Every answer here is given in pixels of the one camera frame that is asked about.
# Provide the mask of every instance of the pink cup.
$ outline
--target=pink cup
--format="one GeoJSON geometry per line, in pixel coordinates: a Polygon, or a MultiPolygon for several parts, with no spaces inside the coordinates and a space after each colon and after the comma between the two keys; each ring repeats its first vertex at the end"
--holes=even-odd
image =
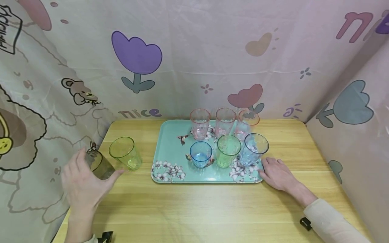
{"type": "Polygon", "coordinates": [[[252,110],[243,110],[239,113],[238,118],[235,137],[240,141],[244,141],[245,137],[252,133],[252,129],[259,123],[259,116],[252,110]]]}
{"type": "Polygon", "coordinates": [[[228,135],[231,132],[234,122],[237,119],[236,113],[229,108],[221,108],[216,112],[216,132],[217,138],[228,135]]]}
{"type": "Polygon", "coordinates": [[[211,114],[206,109],[195,109],[191,112],[190,119],[192,121],[193,137],[196,140],[205,139],[211,114]]]}

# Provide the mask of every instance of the black clip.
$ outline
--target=black clip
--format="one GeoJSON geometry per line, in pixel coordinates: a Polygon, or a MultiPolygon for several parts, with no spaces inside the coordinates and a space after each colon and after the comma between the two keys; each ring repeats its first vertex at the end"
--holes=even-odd
{"type": "Polygon", "coordinates": [[[111,243],[113,231],[104,232],[101,238],[97,238],[98,243],[111,243]]]}
{"type": "Polygon", "coordinates": [[[311,222],[306,217],[300,219],[300,224],[307,230],[310,231],[312,229],[311,222]]]}

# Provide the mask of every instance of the yellow smiley face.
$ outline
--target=yellow smiley face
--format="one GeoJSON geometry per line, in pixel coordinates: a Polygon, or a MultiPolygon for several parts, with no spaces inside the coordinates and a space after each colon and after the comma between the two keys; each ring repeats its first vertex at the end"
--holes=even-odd
{"type": "Polygon", "coordinates": [[[0,155],[6,154],[12,148],[12,139],[0,138],[0,155]]]}

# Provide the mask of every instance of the clear cup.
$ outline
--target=clear cup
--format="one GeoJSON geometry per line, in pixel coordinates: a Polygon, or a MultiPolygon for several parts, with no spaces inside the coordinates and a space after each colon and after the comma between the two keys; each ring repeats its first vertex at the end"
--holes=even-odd
{"type": "Polygon", "coordinates": [[[212,156],[212,147],[206,142],[195,142],[191,146],[189,153],[192,157],[193,164],[201,169],[208,164],[212,156]]]}
{"type": "Polygon", "coordinates": [[[130,170],[137,170],[142,165],[142,158],[130,137],[121,137],[113,141],[109,146],[109,154],[130,170]]]}
{"type": "Polygon", "coordinates": [[[216,132],[217,138],[230,134],[234,122],[237,119],[236,113],[229,108],[218,109],[216,112],[216,132]]]}
{"type": "Polygon", "coordinates": [[[237,157],[242,145],[233,135],[223,135],[217,141],[216,164],[221,168],[227,168],[237,157]]]}
{"type": "Polygon", "coordinates": [[[235,128],[235,136],[239,141],[244,141],[247,134],[259,123],[259,116],[252,110],[243,110],[239,113],[238,124],[235,128]]]}
{"type": "Polygon", "coordinates": [[[193,137],[196,140],[203,140],[208,132],[209,119],[211,114],[206,109],[196,109],[190,114],[192,121],[193,137]]]}
{"type": "Polygon", "coordinates": [[[93,174],[100,180],[108,179],[115,172],[115,168],[99,151],[92,150],[87,152],[85,161],[93,174]]]}
{"type": "Polygon", "coordinates": [[[269,150],[269,142],[257,133],[250,133],[244,140],[243,149],[239,155],[239,161],[243,166],[256,163],[261,156],[269,150]]]}

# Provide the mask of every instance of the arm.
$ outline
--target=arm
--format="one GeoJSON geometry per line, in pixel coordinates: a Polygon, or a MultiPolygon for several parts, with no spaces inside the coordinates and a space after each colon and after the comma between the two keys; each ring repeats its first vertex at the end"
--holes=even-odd
{"type": "Polygon", "coordinates": [[[265,171],[259,170],[267,184],[290,194],[305,208],[304,214],[311,221],[314,231],[327,243],[368,243],[343,216],[331,205],[318,199],[313,192],[299,182],[280,159],[262,160],[265,171]]]}
{"type": "Polygon", "coordinates": [[[61,174],[62,187],[70,204],[68,231],[65,243],[97,243],[92,235],[93,217],[102,199],[109,193],[123,170],[115,171],[108,179],[98,179],[85,161],[85,149],[70,159],[61,174]]]}

